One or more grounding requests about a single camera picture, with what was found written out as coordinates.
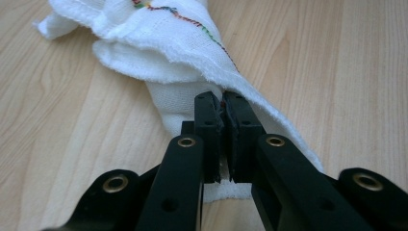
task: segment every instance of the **folded fabric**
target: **folded fabric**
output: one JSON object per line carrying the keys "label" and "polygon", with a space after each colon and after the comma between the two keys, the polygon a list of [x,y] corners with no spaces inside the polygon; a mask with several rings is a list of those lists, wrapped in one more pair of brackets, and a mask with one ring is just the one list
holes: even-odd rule
{"label": "folded fabric", "polygon": [[[86,26],[100,38],[99,61],[145,81],[163,124],[172,136],[182,121],[193,120],[193,99],[204,91],[218,98],[237,92],[251,104],[267,132],[288,137],[322,171],[292,124],[238,72],[207,12],[206,0],[49,0],[53,12],[38,30],[54,39]],[[249,197],[249,186],[223,180],[206,188],[206,201]]]}

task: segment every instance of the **screw hole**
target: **screw hole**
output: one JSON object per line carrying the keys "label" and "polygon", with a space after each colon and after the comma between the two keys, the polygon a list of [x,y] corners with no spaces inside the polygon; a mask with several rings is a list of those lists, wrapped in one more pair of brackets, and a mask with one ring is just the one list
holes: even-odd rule
{"label": "screw hole", "polygon": [[192,138],[182,138],[177,142],[182,147],[191,147],[195,145],[195,139]]}
{"label": "screw hole", "polygon": [[128,183],[128,178],[123,174],[119,174],[106,180],[102,188],[106,193],[118,193],[125,189]]}
{"label": "screw hole", "polygon": [[285,141],[277,137],[269,137],[267,138],[267,144],[271,146],[283,146]]}
{"label": "screw hole", "polygon": [[362,187],[362,188],[364,188],[366,190],[378,192],[378,191],[382,191],[384,189],[381,182],[379,182],[374,177],[372,177],[372,176],[370,176],[368,174],[362,173],[362,172],[355,173],[353,175],[353,180],[357,185],[359,185],[360,187]]}

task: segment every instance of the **white cloth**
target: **white cloth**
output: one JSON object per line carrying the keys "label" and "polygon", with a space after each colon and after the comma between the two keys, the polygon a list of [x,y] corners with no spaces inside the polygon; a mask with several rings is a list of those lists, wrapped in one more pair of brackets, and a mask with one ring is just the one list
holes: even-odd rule
{"label": "white cloth", "polygon": [[[193,120],[197,94],[211,90],[221,97],[223,90],[230,90],[251,103],[267,132],[291,139],[322,171],[318,157],[292,124],[238,72],[207,12],[206,0],[133,1],[49,0],[53,12],[37,27],[47,39],[78,25],[91,28],[100,38],[93,45],[95,56],[103,65],[146,82],[172,136],[179,135],[183,120]],[[223,185],[232,187],[225,181]],[[206,201],[250,195],[245,189],[226,191],[212,188]]]}

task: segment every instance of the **black mechanical arm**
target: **black mechanical arm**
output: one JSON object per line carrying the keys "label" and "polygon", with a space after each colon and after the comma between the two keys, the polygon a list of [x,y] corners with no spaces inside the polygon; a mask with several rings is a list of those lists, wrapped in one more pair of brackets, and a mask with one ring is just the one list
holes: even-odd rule
{"label": "black mechanical arm", "polygon": [[267,134],[233,92],[194,99],[194,121],[168,145],[162,163],[138,176],[117,169],[97,178],[70,220],[46,231],[200,230],[203,184],[252,183],[267,230],[408,230],[408,194],[362,168],[338,180],[320,172],[287,138]]}

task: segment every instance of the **light wooden surface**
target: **light wooden surface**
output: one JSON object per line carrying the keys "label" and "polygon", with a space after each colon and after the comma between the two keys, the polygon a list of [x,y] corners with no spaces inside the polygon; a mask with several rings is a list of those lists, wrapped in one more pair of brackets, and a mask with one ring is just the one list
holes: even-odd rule
{"label": "light wooden surface", "polygon": [[[408,1],[210,0],[241,73],[297,127],[328,175],[377,171],[408,190]],[[61,225],[93,180],[144,173],[170,137],[143,82],[92,55],[86,28],[32,27],[46,1],[0,3],[0,230]],[[204,206],[204,230],[262,230],[251,200]]]}

